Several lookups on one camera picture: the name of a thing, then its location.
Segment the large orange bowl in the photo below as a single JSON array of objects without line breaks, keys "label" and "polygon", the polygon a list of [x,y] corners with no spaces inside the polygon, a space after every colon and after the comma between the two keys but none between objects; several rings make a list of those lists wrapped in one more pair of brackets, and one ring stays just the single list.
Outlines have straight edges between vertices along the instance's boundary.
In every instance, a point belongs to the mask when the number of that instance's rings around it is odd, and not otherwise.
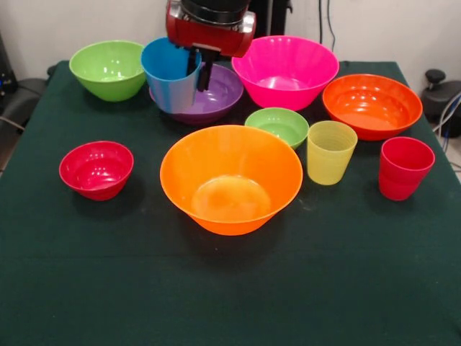
[{"label": "large orange bowl", "polygon": [[258,128],[222,125],[191,133],[166,153],[161,186],[204,229],[252,232],[295,198],[303,181],[296,153]]},{"label": "large orange bowl", "polygon": [[382,76],[352,74],[332,81],[323,103],[333,120],[351,126],[360,139],[380,141],[419,120],[423,105],[407,86]]}]

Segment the blue cup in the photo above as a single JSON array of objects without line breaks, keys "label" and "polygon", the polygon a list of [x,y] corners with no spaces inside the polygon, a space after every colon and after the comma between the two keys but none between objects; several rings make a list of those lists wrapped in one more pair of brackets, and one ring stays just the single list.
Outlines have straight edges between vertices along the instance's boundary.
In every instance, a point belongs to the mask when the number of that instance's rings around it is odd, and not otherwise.
[{"label": "blue cup", "polygon": [[182,113],[194,104],[202,57],[197,53],[196,69],[187,76],[189,52],[176,47],[167,37],[149,43],[141,53],[141,65],[158,108]]}]

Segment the small red bowl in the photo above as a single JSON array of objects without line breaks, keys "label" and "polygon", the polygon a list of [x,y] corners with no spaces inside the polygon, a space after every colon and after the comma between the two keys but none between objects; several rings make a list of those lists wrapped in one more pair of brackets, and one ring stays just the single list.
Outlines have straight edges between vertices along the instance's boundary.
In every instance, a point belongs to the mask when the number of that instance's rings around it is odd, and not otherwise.
[{"label": "small red bowl", "polygon": [[90,200],[109,200],[125,186],[135,160],[122,144],[98,141],[78,146],[59,165],[63,182]]},{"label": "small red bowl", "polygon": [[380,141],[410,128],[423,113],[418,95],[393,79],[351,74],[323,91],[331,119],[346,123],[364,141]]}]

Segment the cup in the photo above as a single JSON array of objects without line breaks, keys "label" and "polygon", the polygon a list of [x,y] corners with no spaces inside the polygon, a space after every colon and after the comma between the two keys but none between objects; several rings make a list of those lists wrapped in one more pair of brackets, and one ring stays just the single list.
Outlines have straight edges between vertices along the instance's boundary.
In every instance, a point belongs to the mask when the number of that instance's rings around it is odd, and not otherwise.
[{"label": "cup", "polygon": [[381,147],[381,193],[390,200],[406,200],[418,189],[434,163],[434,152],[427,144],[410,137],[388,139]]},{"label": "cup", "polygon": [[308,132],[308,175],[320,185],[339,182],[358,138],[352,128],[336,121],[320,121]]},{"label": "cup", "polygon": [[194,104],[202,57],[196,55],[196,69],[187,75],[189,51],[176,47],[167,37],[149,43],[141,53],[141,65],[158,108],[177,114]]}]

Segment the light green bowl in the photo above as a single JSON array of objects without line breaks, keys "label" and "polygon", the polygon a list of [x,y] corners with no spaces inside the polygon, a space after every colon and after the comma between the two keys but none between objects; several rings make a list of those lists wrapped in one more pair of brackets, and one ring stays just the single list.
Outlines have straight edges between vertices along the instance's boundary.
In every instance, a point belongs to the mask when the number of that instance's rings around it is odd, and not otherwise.
[{"label": "light green bowl", "polygon": [[285,108],[264,108],[246,118],[245,126],[270,132],[296,149],[306,139],[307,120],[299,113]]},{"label": "light green bowl", "polygon": [[141,66],[144,47],[129,41],[104,41],[75,53],[69,67],[80,83],[104,101],[135,96],[146,80]]}]

